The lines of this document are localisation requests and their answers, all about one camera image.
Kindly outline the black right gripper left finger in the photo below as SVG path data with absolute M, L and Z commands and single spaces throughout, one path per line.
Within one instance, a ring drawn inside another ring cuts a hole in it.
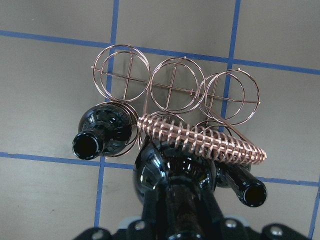
M 104 228 L 92 227 L 77 235 L 74 240 L 112 240 L 112 234 Z

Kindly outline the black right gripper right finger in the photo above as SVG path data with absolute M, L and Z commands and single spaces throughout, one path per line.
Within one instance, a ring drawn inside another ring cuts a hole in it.
M 308 240 L 300 232 L 279 223 L 266 225 L 260 235 L 261 240 Z

